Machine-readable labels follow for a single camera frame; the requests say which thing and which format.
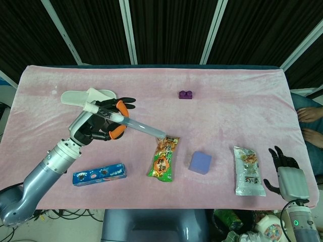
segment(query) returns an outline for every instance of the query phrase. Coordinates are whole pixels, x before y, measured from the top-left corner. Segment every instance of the table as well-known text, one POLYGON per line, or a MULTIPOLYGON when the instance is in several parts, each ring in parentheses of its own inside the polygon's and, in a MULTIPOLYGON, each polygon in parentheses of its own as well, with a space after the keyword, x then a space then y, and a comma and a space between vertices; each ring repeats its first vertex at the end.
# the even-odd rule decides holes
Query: table
POLYGON ((257 152, 262 178, 278 184, 269 147, 280 146, 304 170, 309 206, 318 189, 282 70, 66 69, 29 66, 22 75, 0 145, 0 189, 21 182, 61 138, 81 108, 60 103, 67 90, 111 89, 137 99, 135 120, 181 137, 174 181, 146 174, 156 148, 154 137, 127 129, 116 141, 93 141, 68 173, 49 190, 38 209, 57 208, 233 208, 281 209, 285 201, 235 196, 233 146, 257 152), (178 91, 192 90, 192 100, 178 91), (212 155, 210 172, 188 170, 191 155, 212 155), (123 162, 126 179, 72 186, 72 173, 123 162))

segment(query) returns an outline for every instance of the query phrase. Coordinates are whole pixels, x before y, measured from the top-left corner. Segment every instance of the clear plastic tube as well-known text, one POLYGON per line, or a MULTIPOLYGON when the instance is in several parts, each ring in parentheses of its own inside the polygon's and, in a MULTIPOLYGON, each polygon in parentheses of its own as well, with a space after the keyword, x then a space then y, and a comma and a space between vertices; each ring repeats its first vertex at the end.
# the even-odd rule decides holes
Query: clear plastic tube
POLYGON ((97 111, 96 115, 99 115, 99 116, 101 116, 103 118, 107 118, 113 122, 119 123, 121 125, 125 125, 129 128, 133 128, 135 130, 144 132, 146 134, 155 136, 160 139, 163 139, 166 137, 166 133, 163 131, 160 131, 160 130, 150 127, 148 125, 137 122, 136 120, 133 120, 131 118, 124 117, 121 114, 111 112, 110 110, 102 108, 102 107, 99 107, 99 110, 97 111))

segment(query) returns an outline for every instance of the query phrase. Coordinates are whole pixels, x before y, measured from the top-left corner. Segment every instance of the snack bag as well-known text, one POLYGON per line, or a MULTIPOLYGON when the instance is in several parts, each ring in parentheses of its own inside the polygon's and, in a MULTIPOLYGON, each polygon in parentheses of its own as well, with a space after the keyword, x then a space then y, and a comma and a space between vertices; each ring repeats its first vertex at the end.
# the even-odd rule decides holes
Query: snack bag
POLYGON ((253 150, 234 147, 236 160, 236 195, 238 196, 266 196, 261 184, 259 164, 253 150))
POLYGON ((157 177, 163 182, 171 182, 172 159, 179 138, 166 137, 158 139, 158 145, 153 157, 152 168, 148 176, 157 177))

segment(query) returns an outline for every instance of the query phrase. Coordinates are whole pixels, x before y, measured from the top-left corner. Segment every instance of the blue cube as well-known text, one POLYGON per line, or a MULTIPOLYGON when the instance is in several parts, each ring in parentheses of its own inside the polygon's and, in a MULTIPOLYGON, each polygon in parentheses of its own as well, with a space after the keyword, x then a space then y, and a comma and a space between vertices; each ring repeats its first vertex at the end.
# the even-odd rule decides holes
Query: blue cube
POLYGON ((205 175, 210 170, 211 160, 212 156, 199 151, 195 151, 191 159, 190 167, 188 169, 205 175))

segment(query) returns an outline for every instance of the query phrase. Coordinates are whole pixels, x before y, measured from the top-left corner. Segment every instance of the purple lego brick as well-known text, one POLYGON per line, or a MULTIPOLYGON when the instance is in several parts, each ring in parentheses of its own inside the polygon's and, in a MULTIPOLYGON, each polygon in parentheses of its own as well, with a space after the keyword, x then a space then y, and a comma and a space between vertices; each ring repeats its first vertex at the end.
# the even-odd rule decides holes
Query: purple lego brick
POLYGON ((192 91, 180 91, 178 95, 179 99, 192 99, 193 98, 193 93, 192 91))
POLYGON ((190 167, 188 169, 205 175, 210 169, 211 160, 212 156, 199 151, 195 151, 191 159, 190 167))

